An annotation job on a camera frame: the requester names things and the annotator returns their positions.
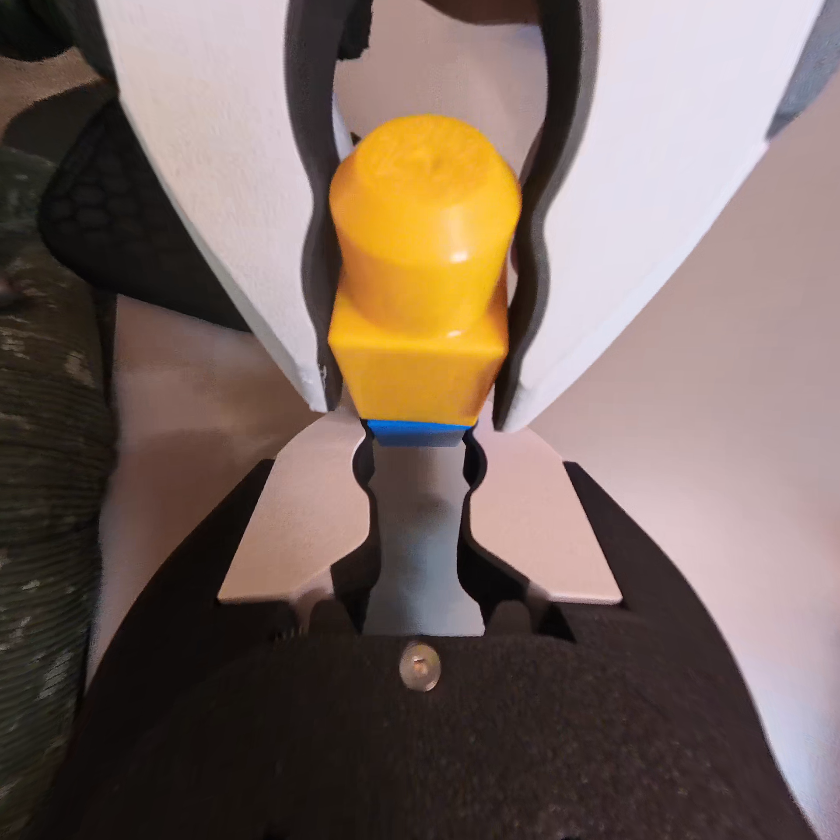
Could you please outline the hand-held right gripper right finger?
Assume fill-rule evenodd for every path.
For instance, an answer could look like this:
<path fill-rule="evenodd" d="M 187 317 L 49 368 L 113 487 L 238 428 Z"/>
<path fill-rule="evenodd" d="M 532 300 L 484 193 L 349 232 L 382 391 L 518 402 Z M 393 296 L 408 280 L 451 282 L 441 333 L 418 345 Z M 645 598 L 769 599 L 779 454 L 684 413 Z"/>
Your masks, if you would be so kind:
<path fill-rule="evenodd" d="M 618 604 L 622 594 L 562 457 L 530 428 L 474 429 L 477 486 L 465 508 L 478 549 L 552 602 Z"/>

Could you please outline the blue mega block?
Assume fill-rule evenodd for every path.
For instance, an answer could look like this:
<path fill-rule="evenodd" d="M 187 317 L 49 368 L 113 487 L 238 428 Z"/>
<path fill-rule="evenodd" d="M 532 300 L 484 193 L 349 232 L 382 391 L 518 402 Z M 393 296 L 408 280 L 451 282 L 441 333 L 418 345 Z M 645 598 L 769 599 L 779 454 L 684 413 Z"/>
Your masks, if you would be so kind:
<path fill-rule="evenodd" d="M 386 448 L 452 448 L 463 442 L 471 426 L 414 421 L 366 419 L 375 441 Z"/>

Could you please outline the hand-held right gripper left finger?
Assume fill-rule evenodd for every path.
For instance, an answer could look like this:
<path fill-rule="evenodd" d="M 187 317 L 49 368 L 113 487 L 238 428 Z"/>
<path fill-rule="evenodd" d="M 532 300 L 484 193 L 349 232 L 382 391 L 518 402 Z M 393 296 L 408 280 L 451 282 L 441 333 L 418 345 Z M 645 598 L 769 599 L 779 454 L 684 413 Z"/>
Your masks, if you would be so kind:
<path fill-rule="evenodd" d="M 332 567 L 371 534 L 371 502 L 353 472 L 365 440 L 354 413 L 328 413 L 275 457 L 217 599 L 284 602 L 309 613 L 335 594 Z"/>

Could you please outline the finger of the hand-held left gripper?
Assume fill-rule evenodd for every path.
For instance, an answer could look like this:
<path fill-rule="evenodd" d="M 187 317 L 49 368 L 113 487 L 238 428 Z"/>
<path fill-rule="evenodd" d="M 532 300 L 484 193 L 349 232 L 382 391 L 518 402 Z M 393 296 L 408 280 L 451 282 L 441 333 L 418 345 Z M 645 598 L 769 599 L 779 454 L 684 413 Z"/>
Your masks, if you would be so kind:
<path fill-rule="evenodd" d="M 563 394 L 698 245 L 767 151 L 824 8 L 539 2 L 548 94 L 496 430 Z"/>
<path fill-rule="evenodd" d="M 122 110 L 202 256 L 313 412 L 340 401 L 329 187 L 345 1 L 97 2 Z"/>

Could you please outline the yellow mega block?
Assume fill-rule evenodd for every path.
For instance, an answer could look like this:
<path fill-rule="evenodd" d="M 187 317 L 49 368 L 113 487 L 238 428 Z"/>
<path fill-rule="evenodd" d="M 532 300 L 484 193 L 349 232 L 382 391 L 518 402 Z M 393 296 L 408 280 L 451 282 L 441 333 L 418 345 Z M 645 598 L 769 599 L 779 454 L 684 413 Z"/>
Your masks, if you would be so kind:
<path fill-rule="evenodd" d="M 391 120 L 338 166 L 329 347 L 358 414 L 471 427 L 508 355 L 518 179 L 467 122 Z"/>

